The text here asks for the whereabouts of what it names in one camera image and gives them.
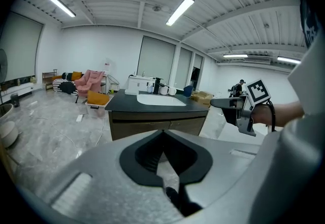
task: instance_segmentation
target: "gray marble floor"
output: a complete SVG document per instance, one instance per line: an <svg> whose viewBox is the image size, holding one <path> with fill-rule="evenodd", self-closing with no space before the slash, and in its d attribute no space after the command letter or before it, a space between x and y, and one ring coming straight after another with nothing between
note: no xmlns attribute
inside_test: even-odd
<svg viewBox="0 0 325 224"><path fill-rule="evenodd" d="M36 192L42 183L78 154L96 146L103 119L90 117L85 100L79 98L75 104L75 99L76 96L52 90L34 91L22 98L20 107L5 119L14 121L20 132L8 149L8 153L20 163L15 169L16 181L20 185ZM81 123L76 122L79 114L84 114ZM211 107L200 136L217 139L224 125L221 110ZM112 142L112 136L106 116L98 146L107 142ZM165 186L178 189L178 176L168 162L159 164L157 174L164 179Z"/></svg>

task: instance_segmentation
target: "kitchen island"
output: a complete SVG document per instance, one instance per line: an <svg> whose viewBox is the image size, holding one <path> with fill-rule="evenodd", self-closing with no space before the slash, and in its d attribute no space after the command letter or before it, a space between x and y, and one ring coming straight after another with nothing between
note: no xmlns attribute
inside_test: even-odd
<svg viewBox="0 0 325 224"><path fill-rule="evenodd" d="M144 91L139 94L154 95ZM121 89L105 108L108 110L112 139L162 129L199 135L209 109L183 95L177 94L174 98L185 105L145 105L138 102L136 95L125 95L125 90Z"/></svg>

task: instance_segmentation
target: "ceiling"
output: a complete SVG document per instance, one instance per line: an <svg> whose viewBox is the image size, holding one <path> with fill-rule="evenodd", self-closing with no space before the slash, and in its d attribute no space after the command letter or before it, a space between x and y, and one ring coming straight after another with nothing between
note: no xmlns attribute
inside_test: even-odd
<svg viewBox="0 0 325 224"><path fill-rule="evenodd" d="M166 21L183 0L61 0L76 13L74 18L49 0L23 1L51 16L62 28L139 28L182 41L219 62L228 62L222 56L226 53L247 53L273 57L271 65L283 67L288 65L274 57L300 59L306 52L299 0L195 0L173 26Z"/></svg>

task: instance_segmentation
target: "mug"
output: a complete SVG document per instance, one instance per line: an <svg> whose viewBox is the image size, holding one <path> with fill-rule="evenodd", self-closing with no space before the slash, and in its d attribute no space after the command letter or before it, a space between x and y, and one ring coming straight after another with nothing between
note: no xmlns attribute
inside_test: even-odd
<svg viewBox="0 0 325 224"><path fill-rule="evenodd" d="M161 94L161 95L167 95L167 93L168 93L168 87L160 87L160 90L159 90L159 93Z"/></svg>
<svg viewBox="0 0 325 224"><path fill-rule="evenodd" d="M177 92L176 88L170 87L168 90L168 95L174 96L176 92Z"/></svg>

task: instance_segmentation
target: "trash can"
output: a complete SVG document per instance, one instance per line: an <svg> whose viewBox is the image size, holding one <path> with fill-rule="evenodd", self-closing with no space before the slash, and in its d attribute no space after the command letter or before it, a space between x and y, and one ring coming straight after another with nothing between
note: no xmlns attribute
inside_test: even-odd
<svg viewBox="0 0 325 224"><path fill-rule="evenodd" d="M11 104L14 105L15 108L19 107L19 97L18 97L18 94L15 93L15 94L12 94L10 96L10 99L11 99Z"/></svg>

